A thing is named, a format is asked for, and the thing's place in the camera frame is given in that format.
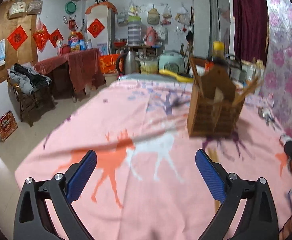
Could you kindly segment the metal spoon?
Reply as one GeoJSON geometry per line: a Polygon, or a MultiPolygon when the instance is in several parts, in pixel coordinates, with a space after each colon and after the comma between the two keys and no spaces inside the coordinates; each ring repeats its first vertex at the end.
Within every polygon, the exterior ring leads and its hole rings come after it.
{"type": "Polygon", "coordinates": [[[258,107],[257,111],[258,111],[259,117],[265,121],[265,124],[268,127],[271,126],[273,130],[278,130],[278,131],[282,130],[281,127],[276,122],[275,117],[273,116],[269,108],[258,107]]]}

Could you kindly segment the chopstick in holder right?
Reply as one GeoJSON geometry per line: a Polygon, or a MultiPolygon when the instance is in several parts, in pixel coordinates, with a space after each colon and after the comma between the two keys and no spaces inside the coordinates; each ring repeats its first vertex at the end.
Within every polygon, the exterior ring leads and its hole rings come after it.
{"type": "Polygon", "coordinates": [[[262,81],[260,81],[260,77],[256,76],[254,80],[251,81],[251,83],[242,90],[242,93],[239,96],[235,97],[232,106],[236,106],[240,102],[242,102],[248,94],[253,93],[256,88],[259,87],[261,84],[262,81]]]}

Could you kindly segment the chopstick in holder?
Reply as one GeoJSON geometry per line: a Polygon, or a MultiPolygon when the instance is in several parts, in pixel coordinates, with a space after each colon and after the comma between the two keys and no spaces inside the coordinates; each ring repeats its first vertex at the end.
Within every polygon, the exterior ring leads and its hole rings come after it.
{"type": "Polygon", "coordinates": [[[254,80],[251,81],[251,83],[242,90],[242,93],[239,96],[235,97],[232,106],[236,106],[240,102],[242,102],[248,94],[253,93],[256,88],[259,87],[261,84],[262,81],[260,81],[260,77],[256,76],[254,80]]]}
{"type": "Polygon", "coordinates": [[[190,56],[190,66],[192,68],[192,72],[193,72],[193,76],[194,76],[194,81],[195,81],[196,85],[199,88],[199,91],[200,91],[201,96],[204,97],[204,92],[203,92],[203,89],[202,89],[201,78],[198,75],[195,58],[193,56],[190,56]]]}

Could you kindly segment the red gift box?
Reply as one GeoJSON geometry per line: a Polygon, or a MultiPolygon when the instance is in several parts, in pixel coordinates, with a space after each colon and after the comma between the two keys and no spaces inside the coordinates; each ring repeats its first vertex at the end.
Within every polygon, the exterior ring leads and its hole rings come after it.
{"type": "Polygon", "coordinates": [[[8,111],[0,118],[0,139],[4,142],[16,129],[18,124],[12,111],[8,111]]]}

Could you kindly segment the wooden chair with clothes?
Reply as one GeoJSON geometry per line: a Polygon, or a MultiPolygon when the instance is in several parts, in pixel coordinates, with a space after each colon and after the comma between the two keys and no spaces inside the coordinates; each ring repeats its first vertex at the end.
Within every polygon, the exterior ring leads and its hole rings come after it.
{"type": "Polygon", "coordinates": [[[19,103],[20,121],[26,120],[32,127],[31,111],[38,109],[40,103],[55,107],[51,93],[52,79],[38,73],[30,63],[15,63],[8,69],[8,85],[13,89],[19,103]]]}

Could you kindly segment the red covered side table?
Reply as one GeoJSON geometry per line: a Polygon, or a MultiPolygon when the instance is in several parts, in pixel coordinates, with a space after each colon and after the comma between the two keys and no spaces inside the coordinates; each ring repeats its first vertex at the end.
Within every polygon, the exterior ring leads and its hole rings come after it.
{"type": "Polygon", "coordinates": [[[74,51],[39,61],[34,65],[34,69],[40,74],[48,75],[58,67],[66,64],[73,86],[72,98],[76,102],[77,94],[83,92],[87,85],[99,88],[105,84],[105,77],[99,67],[99,57],[100,52],[96,48],[74,51]]]}

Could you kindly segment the dark soy sauce bottle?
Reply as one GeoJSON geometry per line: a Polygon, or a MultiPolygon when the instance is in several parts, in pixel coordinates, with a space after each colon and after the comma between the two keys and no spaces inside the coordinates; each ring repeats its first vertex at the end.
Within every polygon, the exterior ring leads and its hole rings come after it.
{"type": "Polygon", "coordinates": [[[225,54],[225,45],[223,42],[214,41],[213,43],[213,52],[211,54],[211,62],[214,66],[223,67],[225,71],[229,72],[229,65],[226,61],[225,54]]]}

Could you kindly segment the chopstick in holder left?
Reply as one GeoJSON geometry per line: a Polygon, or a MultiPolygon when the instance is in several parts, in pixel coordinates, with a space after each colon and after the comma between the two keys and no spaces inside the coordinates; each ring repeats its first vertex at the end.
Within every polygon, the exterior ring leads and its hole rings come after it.
{"type": "Polygon", "coordinates": [[[190,66],[192,68],[192,72],[193,72],[193,76],[194,76],[194,81],[195,81],[196,85],[199,88],[199,91],[200,91],[201,96],[204,97],[204,92],[203,92],[203,89],[202,89],[201,78],[198,75],[195,58],[193,56],[190,56],[190,66]]]}

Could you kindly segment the white rice cooker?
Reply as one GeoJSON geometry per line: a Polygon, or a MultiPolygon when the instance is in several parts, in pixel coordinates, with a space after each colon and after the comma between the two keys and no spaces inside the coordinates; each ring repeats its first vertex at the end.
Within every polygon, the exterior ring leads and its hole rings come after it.
{"type": "Polygon", "coordinates": [[[176,74],[185,73],[185,61],[177,51],[166,51],[159,56],[158,69],[166,69],[176,74]]]}

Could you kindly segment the stainless electric kettle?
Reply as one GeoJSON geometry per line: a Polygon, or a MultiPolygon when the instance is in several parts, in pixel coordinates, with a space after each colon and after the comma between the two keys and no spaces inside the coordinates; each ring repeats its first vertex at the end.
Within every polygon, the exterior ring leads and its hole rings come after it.
{"type": "Polygon", "coordinates": [[[122,53],[116,60],[116,70],[120,75],[139,73],[139,65],[136,60],[136,52],[122,53]]]}

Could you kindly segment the dark red curtain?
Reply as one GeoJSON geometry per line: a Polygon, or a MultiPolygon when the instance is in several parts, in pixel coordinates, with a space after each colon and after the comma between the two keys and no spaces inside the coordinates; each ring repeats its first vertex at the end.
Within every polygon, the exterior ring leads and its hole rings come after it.
{"type": "Polygon", "coordinates": [[[234,51],[244,61],[267,62],[269,24],[267,0],[233,0],[234,51]]]}

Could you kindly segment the pink thermos jug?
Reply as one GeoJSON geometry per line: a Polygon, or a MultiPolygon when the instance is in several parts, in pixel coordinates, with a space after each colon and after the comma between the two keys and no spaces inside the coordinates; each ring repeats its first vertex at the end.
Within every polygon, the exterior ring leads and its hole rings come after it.
{"type": "Polygon", "coordinates": [[[149,26],[146,30],[145,44],[149,47],[153,47],[158,42],[157,31],[152,26],[149,26]]]}

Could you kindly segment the white refrigerator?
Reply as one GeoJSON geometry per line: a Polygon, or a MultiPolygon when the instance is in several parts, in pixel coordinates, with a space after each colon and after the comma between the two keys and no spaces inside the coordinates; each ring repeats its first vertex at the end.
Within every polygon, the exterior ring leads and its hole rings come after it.
{"type": "Polygon", "coordinates": [[[91,5],[85,11],[87,16],[87,39],[92,48],[97,48],[101,55],[115,53],[116,15],[117,9],[110,2],[91,5]]]}

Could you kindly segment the brown wooden board door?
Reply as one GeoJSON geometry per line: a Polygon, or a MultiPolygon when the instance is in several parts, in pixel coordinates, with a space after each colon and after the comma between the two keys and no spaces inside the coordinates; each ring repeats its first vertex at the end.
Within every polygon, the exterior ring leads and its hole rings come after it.
{"type": "Polygon", "coordinates": [[[9,19],[9,9],[13,3],[11,0],[0,5],[0,41],[5,41],[5,64],[0,66],[0,84],[7,80],[8,69],[15,63],[38,62],[37,45],[33,38],[37,16],[23,14],[9,19]]]}

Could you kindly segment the stacked grey steamer container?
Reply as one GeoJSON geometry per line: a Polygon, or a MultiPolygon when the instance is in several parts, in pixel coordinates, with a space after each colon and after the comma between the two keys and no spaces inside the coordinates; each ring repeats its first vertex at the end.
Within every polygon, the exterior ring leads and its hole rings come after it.
{"type": "Polygon", "coordinates": [[[140,46],[142,21],[139,16],[128,17],[128,46],[140,46]]]}

